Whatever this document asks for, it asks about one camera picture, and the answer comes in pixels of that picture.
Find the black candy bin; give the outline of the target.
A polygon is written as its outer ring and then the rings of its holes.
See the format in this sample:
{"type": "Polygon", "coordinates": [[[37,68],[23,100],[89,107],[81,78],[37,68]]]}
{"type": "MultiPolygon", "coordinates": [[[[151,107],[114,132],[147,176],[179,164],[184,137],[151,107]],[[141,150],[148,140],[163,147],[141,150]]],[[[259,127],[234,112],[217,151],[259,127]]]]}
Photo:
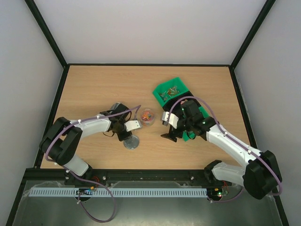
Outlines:
{"type": "MultiPolygon", "coordinates": [[[[187,92],[184,92],[184,93],[181,93],[179,95],[176,95],[176,96],[172,97],[171,99],[167,100],[165,105],[162,107],[163,110],[165,112],[169,112],[169,110],[172,108],[172,106],[174,105],[174,103],[178,99],[180,99],[182,97],[187,97],[187,96],[193,96],[193,94],[190,91],[187,91],[187,92]]],[[[182,109],[181,109],[181,103],[180,102],[173,108],[172,113],[175,114],[176,116],[182,117],[183,112],[182,112],[182,109]]]]}

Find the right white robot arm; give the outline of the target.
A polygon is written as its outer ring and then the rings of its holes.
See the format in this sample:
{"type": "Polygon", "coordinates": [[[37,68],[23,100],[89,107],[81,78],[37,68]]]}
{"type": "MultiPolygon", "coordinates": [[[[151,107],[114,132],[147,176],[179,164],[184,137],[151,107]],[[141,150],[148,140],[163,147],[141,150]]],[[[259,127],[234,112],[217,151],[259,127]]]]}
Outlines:
{"type": "Polygon", "coordinates": [[[228,165],[215,160],[204,168],[205,179],[214,185],[227,181],[243,187],[252,197],[260,200],[267,194],[282,193],[282,177],[275,155],[271,151],[262,152],[247,145],[229,133],[214,115],[205,116],[196,101],[190,97],[175,102],[180,109],[162,114],[162,122],[170,125],[168,133],[162,137],[177,141],[186,135],[189,139],[201,137],[230,155],[239,165],[228,165]]]}

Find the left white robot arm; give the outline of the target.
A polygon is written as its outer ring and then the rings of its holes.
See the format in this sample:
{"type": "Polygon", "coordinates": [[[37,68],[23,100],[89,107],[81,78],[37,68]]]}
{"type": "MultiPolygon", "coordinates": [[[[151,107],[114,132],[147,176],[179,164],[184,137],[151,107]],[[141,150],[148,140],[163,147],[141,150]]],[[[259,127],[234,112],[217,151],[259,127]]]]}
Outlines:
{"type": "Polygon", "coordinates": [[[39,148],[47,161],[52,161],[79,177],[85,175],[90,165],[77,156],[76,150],[82,138],[112,131],[121,134],[120,141],[131,132],[125,127],[126,117],[132,114],[122,103],[115,103],[110,110],[81,120],[58,118],[42,138],[39,148]]]}

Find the green candy bin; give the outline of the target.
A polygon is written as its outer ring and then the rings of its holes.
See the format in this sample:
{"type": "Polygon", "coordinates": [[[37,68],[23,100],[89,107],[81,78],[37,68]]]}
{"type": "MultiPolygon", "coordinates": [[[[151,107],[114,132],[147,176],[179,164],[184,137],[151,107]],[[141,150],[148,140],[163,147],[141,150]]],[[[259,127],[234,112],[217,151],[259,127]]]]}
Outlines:
{"type": "Polygon", "coordinates": [[[186,87],[183,81],[179,77],[176,77],[159,84],[154,89],[152,94],[154,95],[160,106],[164,108],[165,106],[167,106],[167,103],[169,101],[189,92],[189,89],[186,87]]]}
{"type": "Polygon", "coordinates": [[[183,106],[182,111],[184,115],[183,140],[188,141],[201,137],[207,141],[206,133],[209,131],[210,123],[213,122],[211,117],[205,117],[194,103],[189,106],[183,106]]]}

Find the silver metal jar lid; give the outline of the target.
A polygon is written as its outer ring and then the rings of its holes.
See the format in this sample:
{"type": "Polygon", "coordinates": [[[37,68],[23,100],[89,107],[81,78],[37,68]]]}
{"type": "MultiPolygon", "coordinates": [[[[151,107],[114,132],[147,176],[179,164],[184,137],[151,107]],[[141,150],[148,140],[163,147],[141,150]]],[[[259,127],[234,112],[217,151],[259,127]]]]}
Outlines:
{"type": "Polygon", "coordinates": [[[139,146],[140,139],[138,136],[132,135],[123,141],[124,147],[129,150],[134,150],[139,146]]]}

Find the silver metal scoop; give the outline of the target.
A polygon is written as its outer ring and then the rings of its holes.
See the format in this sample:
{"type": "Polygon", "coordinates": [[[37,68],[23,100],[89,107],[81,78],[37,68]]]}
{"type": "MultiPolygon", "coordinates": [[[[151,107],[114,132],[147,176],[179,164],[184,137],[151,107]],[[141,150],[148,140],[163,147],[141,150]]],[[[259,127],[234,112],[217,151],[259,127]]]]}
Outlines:
{"type": "Polygon", "coordinates": [[[110,110],[112,111],[112,112],[121,112],[121,110],[122,110],[122,104],[120,103],[120,102],[117,102],[117,103],[115,103],[111,108],[110,108],[110,110]]]}

